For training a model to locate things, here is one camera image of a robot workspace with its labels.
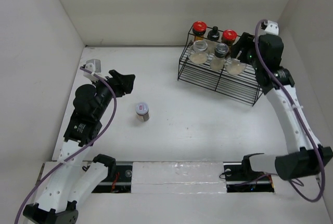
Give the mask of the orange label jar red lid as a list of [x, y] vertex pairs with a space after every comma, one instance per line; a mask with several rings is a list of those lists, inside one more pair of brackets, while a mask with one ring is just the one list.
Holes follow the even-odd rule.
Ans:
[[229, 47], [232, 48], [234, 42], [237, 39], [237, 33], [234, 30], [225, 30], [222, 33], [221, 42]]

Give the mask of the black pump cap salt bottle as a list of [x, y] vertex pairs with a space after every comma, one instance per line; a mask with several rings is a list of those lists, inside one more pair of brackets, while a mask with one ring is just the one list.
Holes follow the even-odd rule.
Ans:
[[217, 42], [220, 38], [220, 32], [217, 26], [214, 26], [207, 35], [207, 39], [210, 41]]

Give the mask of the round glass jar metal rim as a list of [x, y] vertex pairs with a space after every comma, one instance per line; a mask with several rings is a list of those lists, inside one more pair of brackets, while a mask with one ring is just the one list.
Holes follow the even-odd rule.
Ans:
[[189, 60], [194, 64], [204, 64], [208, 57], [208, 43], [204, 40], [194, 41], [189, 50]]

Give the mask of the dark sauce jar red lid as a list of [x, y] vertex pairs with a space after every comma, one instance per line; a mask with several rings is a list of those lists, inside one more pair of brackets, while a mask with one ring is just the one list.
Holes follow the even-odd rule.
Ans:
[[203, 21], [196, 21], [193, 23], [192, 32], [194, 35], [194, 42], [203, 40], [207, 30], [207, 24]]

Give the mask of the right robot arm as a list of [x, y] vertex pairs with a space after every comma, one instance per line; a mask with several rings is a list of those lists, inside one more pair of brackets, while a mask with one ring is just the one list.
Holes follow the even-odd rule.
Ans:
[[291, 73], [280, 65], [283, 48], [279, 36], [261, 35], [259, 51], [262, 57], [258, 58], [254, 36], [246, 32], [232, 46], [232, 57], [254, 68], [256, 81], [274, 108], [287, 146], [285, 155], [255, 153], [244, 156], [240, 172], [246, 179], [253, 179], [259, 172], [277, 174], [282, 180], [313, 176], [321, 171], [318, 159], [323, 165], [332, 159], [331, 147], [323, 147], [311, 132]]

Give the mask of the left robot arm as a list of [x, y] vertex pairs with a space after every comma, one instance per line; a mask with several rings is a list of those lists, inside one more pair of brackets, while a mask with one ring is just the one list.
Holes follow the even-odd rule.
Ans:
[[[90, 76], [91, 83], [75, 91], [74, 110], [64, 134], [58, 164], [32, 189], [34, 193], [41, 183], [48, 181], [36, 202], [24, 201], [18, 212], [33, 223], [76, 223], [79, 206], [97, 185], [117, 176], [113, 157], [97, 155], [86, 172], [82, 171], [82, 162], [111, 125], [117, 98], [132, 92], [135, 75], [110, 70], [109, 76], [102, 78], [84, 67], [80, 69]], [[113, 112], [106, 126], [102, 126], [100, 120], [110, 102], [113, 102]]]

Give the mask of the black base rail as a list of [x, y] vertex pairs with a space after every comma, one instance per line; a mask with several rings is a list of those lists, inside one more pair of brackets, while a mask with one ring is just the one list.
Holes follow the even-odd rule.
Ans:
[[93, 193], [222, 194], [273, 193], [263, 172], [245, 173], [240, 162], [120, 162], [115, 175]]

